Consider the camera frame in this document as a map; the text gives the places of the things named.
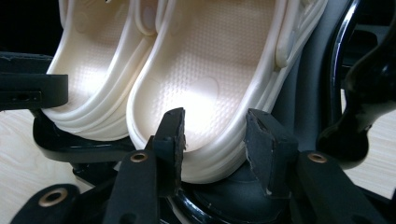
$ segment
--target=light wood floor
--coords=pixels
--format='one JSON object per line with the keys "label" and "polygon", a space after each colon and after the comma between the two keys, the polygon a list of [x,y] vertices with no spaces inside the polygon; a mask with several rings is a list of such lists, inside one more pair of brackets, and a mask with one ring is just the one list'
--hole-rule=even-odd
{"label": "light wood floor", "polygon": [[[0,223],[8,223],[31,196],[50,185],[72,183],[87,189],[68,163],[41,154],[32,125],[27,110],[0,112]],[[370,144],[365,163],[346,173],[357,185],[390,198],[396,187],[396,112],[377,121]]]}

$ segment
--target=metal bolt hole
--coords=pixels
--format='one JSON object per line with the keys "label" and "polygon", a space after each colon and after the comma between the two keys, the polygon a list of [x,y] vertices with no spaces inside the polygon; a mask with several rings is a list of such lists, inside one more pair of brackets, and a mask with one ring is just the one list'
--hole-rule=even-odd
{"label": "metal bolt hole", "polygon": [[327,159],[324,156],[318,153],[309,153],[308,158],[309,160],[317,163],[325,163],[327,161]]}
{"label": "metal bolt hole", "polygon": [[67,189],[53,189],[52,191],[46,193],[38,201],[38,205],[42,207],[50,207],[57,203],[60,203],[67,197]]}
{"label": "metal bolt hole", "polygon": [[133,162],[141,162],[145,161],[149,156],[146,153],[140,152],[136,153],[131,157],[131,161]]}

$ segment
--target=wooden surface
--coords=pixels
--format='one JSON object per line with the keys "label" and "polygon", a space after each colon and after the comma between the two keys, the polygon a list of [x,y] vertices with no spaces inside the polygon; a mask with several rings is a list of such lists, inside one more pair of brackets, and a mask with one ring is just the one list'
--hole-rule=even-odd
{"label": "wooden surface", "polygon": [[[32,137],[27,110],[0,112],[0,223],[8,223],[26,201],[53,184],[72,183],[85,190],[68,163],[46,159]],[[370,131],[371,150],[361,166],[346,171],[357,184],[385,197],[396,187],[396,112]]]}

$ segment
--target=rubber slipper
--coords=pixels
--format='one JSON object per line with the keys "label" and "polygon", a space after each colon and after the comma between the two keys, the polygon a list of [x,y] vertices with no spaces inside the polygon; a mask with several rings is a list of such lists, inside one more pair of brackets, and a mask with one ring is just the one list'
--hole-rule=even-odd
{"label": "rubber slipper", "polygon": [[245,115],[271,111],[327,0],[168,0],[129,96],[128,130],[144,148],[166,111],[186,109],[182,180],[209,183],[246,159]]}
{"label": "rubber slipper", "polygon": [[67,13],[64,34],[48,74],[69,75],[69,102],[43,111],[60,129],[75,135],[122,138],[126,124],[119,136],[97,131],[106,120],[120,119],[111,116],[120,115],[115,111],[125,105],[152,49],[156,1],[64,0],[62,6],[67,6],[60,7]]}

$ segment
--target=textured insole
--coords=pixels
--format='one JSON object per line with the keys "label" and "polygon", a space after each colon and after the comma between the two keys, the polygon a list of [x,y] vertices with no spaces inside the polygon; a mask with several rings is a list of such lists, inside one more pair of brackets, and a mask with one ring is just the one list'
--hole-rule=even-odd
{"label": "textured insole", "polygon": [[262,56],[275,0],[205,1],[148,74],[140,90],[134,119],[147,139],[163,113],[186,109],[187,150],[211,142],[232,119]]}
{"label": "textured insole", "polygon": [[[57,52],[58,59],[50,70],[69,75],[69,102],[54,108],[59,112],[79,108],[103,85],[127,17],[125,0],[89,2],[76,2],[74,18],[65,25],[69,32],[65,48]],[[101,6],[92,10],[92,4]]]}

